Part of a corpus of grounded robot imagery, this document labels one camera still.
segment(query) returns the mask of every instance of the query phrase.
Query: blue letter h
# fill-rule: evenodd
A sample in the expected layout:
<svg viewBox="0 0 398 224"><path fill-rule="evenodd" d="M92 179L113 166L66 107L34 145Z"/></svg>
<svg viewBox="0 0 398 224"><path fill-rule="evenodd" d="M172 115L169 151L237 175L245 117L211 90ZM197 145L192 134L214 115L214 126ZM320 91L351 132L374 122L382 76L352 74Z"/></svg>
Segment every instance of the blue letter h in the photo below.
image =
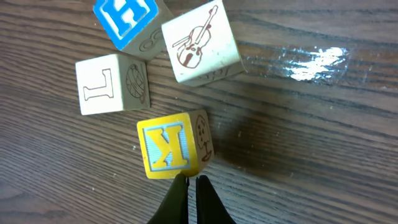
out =
<svg viewBox="0 0 398 224"><path fill-rule="evenodd" d="M137 0L126 0L125 5L120 8L119 11L117 11L114 7L114 0L108 0L103 7L103 11L107 12L111 16L113 22L118 27L120 36L123 36L123 34L130 29L130 25L122 20L122 15L128 9L133 11L134 16L132 19L134 19L136 22L138 22L138 20L146 13L145 8L140 6Z"/></svg>

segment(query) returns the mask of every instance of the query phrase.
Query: black object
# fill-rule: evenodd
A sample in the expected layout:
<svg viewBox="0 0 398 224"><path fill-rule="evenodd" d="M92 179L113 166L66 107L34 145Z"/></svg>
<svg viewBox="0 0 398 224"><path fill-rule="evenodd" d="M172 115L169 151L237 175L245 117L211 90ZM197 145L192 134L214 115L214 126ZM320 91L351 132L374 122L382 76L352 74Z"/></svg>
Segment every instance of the black object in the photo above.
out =
<svg viewBox="0 0 398 224"><path fill-rule="evenodd" d="M198 224L236 224L226 211L209 178L201 175L197 184ZM189 178L179 174L148 224L188 224Z"/></svg>

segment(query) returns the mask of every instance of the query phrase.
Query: yellow block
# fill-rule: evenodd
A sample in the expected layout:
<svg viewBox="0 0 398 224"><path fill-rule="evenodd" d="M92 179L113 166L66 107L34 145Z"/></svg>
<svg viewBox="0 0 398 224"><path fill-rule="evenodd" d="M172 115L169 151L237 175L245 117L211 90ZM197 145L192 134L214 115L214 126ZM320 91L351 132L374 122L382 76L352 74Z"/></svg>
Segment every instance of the yellow block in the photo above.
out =
<svg viewBox="0 0 398 224"><path fill-rule="evenodd" d="M150 179L197 175L214 156L204 110L140 121L137 130Z"/></svg>

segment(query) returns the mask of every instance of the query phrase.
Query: wooden table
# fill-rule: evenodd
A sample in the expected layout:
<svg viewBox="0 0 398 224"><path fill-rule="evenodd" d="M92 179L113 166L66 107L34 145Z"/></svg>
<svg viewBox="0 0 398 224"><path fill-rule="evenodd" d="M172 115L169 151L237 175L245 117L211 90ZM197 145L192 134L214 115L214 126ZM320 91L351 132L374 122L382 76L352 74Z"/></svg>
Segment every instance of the wooden table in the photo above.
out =
<svg viewBox="0 0 398 224"><path fill-rule="evenodd" d="M82 116L75 62L117 52L93 4L0 1L0 223L145 223L171 180L146 178L136 123L198 108L237 223L398 222L396 0L225 0L247 74L190 88L162 52L151 109Z"/></svg>

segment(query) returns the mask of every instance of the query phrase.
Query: wooden block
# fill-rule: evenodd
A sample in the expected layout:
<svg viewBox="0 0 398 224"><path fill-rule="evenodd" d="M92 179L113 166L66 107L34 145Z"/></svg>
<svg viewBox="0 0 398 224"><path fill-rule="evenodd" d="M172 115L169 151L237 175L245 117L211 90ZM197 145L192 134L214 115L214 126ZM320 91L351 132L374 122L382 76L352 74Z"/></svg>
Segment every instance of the wooden block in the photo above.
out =
<svg viewBox="0 0 398 224"><path fill-rule="evenodd" d="M144 62L111 54L76 63L82 115L150 107Z"/></svg>
<svg viewBox="0 0 398 224"><path fill-rule="evenodd" d="M150 179L197 175L214 157L206 111L192 111L137 123L145 171Z"/></svg>
<svg viewBox="0 0 398 224"><path fill-rule="evenodd" d="M244 71L222 1L212 1L162 25L179 83L200 86Z"/></svg>
<svg viewBox="0 0 398 224"><path fill-rule="evenodd" d="M144 60L165 47L161 25L174 17L162 0L98 0L94 13L117 49Z"/></svg>

